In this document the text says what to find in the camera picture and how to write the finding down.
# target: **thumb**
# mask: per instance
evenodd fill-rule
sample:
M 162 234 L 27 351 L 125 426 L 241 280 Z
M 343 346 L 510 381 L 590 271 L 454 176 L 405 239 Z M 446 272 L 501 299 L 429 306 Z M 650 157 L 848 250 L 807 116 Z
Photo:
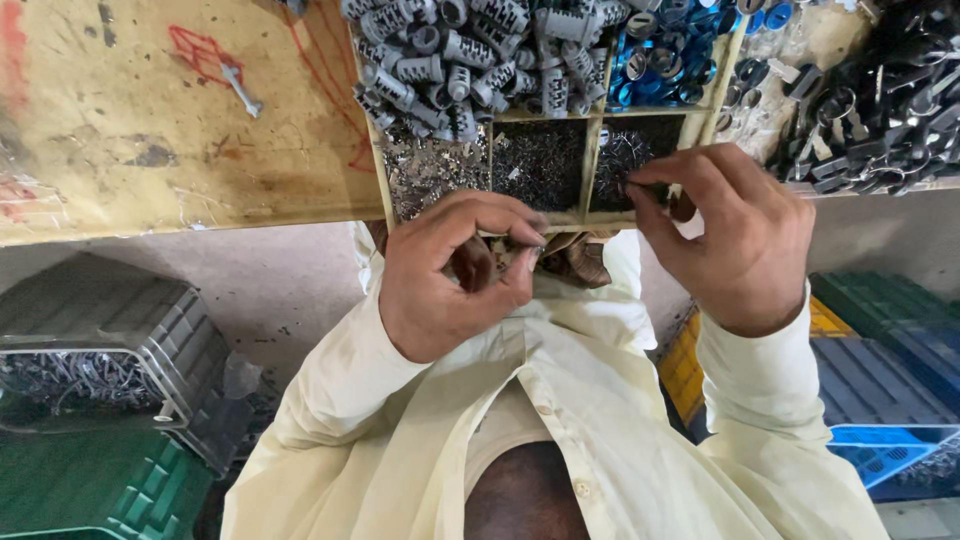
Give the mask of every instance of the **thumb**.
M 682 258 L 687 252 L 689 240 L 663 213 L 653 194 L 636 184 L 627 184 L 627 194 L 636 207 L 636 227 L 646 236 L 660 263 L 666 266 L 668 260 Z
M 483 290 L 470 294 L 468 309 L 486 323 L 494 324 L 514 309 L 526 306 L 534 296 L 534 267 L 543 248 L 526 248 L 503 276 Z

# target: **hand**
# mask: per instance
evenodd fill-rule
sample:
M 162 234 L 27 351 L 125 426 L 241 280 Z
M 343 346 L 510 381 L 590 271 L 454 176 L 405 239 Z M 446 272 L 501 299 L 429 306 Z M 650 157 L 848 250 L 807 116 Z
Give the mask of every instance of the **hand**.
M 680 184 L 700 209 L 706 230 L 688 240 L 646 189 L 627 188 L 636 225 L 660 263 L 720 326 L 761 337 L 800 314 L 816 212 L 738 146 L 683 150 L 651 161 L 629 180 Z
M 380 319 L 396 349 L 412 362 L 432 362 L 530 302 L 546 228 L 546 219 L 517 199 L 471 190 L 397 227 L 380 288 Z M 498 277 L 478 231 L 528 247 Z M 451 258 L 460 284 L 441 272 Z

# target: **shirt button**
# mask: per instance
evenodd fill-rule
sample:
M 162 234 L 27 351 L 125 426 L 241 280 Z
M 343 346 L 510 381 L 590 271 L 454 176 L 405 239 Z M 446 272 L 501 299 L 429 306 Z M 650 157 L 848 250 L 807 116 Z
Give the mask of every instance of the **shirt button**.
M 584 480 L 577 480 L 573 482 L 573 492 L 577 494 L 577 497 L 586 499 L 590 496 L 590 484 Z

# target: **shirt sleeve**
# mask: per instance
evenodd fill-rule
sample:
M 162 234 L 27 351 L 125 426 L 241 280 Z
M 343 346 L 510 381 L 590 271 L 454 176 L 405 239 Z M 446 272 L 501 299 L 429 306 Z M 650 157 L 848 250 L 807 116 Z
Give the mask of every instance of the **shirt sleeve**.
M 238 483 L 286 454 L 356 439 L 391 394 L 429 367 L 396 350 L 380 320 L 379 297 L 378 282 L 307 355 Z
M 699 449 L 784 537 L 885 538 L 853 466 L 827 449 L 831 434 L 809 331 L 808 308 L 760 338 L 729 333 L 704 313 L 697 358 L 715 434 Z

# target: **man's right hand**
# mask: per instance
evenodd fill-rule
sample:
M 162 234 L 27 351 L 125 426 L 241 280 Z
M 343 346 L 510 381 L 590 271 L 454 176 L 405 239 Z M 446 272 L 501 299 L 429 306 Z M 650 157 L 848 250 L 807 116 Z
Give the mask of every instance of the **man's right hand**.
M 688 240 L 646 189 L 627 188 L 636 225 L 660 263 L 724 329 L 744 337 L 769 335 L 804 308 L 816 212 L 738 146 L 683 150 L 647 163 L 629 180 L 680 184 L 700 209 L 704 235 Z

